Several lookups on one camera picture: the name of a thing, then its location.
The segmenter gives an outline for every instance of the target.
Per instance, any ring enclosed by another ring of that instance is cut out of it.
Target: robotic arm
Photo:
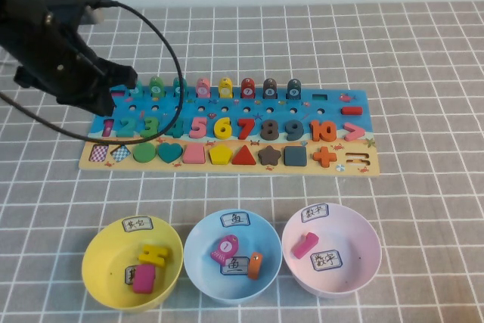
[[[14,81],[68,104],[111,116],[110,88],[135,87],[132,67],[98,57],[77,29],[92,20],[99,0],[0,0],[0,46],[23,66]]]

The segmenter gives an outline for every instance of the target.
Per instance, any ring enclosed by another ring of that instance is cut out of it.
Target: yellow fish peg
[[[232,90],[232,81],[228,77],[224,77],[219,83],[219,97],[220,98],[234,98]]]

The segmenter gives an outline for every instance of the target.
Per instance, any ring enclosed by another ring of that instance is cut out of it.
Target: tabletop
[[[223,76],[240,85],[368,93],[382,173],[376,178],[82,171],[82,142],[0,104],[0,323],[466,322],[484,315],[484,2],[144,9],[173,44],[189,84]],[[99,56],[132,65],[147,84],[175,76],[166,49],[117,9],[79,31]],[[38,115],[86,134],[92,115],[12,82],[0,50],[0,89]],[[375,279],[341,300],[305,292],[283,264],[251,303],[218,306],[182,272],[149,312],[96,303],[83,253],[124,216],[169,221],[185,240],[204,216],[252,210],[281,232],[316,202],[370,221],[383,261]]]

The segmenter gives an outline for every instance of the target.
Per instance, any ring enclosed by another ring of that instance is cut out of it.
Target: pink number 5
[[[206,117],[194,117],[191,123],[191,131],[188,136],[192,139],[200,139],[206,135]]]

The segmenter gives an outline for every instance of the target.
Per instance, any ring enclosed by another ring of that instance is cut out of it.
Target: red triangle block
[[[250,153],[249,148],[244,145],[237,154],[235,154],[234,159],[232,159],[232,164],[236,166],[255,166],[256,160],[252,153]]]

